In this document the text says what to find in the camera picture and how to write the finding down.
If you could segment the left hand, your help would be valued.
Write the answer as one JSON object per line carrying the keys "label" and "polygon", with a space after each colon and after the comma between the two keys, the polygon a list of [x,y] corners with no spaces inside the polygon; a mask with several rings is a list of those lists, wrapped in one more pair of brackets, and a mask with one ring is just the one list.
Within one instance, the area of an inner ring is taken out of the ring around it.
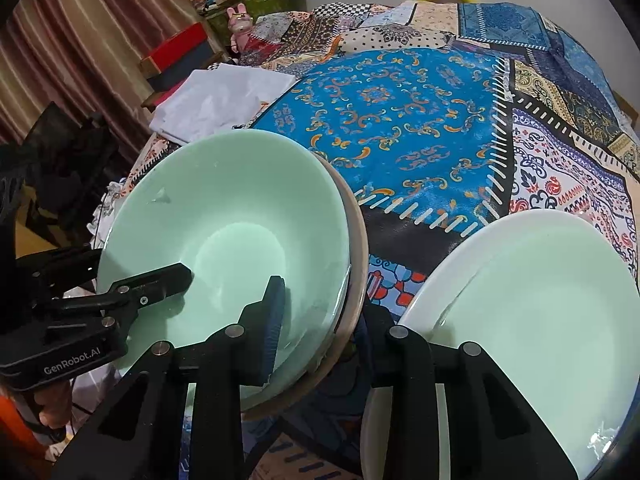
{"label": "left hand", "polygon": [[52,429],[65,427],[72,418],[72,385],[70,382],[58,382],[34,394],[35,402],[40,406],[39,419],[43,426]]}

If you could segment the orange sleeve forearm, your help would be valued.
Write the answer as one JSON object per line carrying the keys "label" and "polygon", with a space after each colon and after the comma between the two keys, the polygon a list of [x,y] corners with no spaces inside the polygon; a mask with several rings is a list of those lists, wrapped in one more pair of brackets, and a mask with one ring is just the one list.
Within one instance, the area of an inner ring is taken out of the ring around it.
{"label": "orange sleeve forearm", "polygon": [[49,479],[47,449],[35,439],[6,396],[1,397],[0,416],[0,480]]}

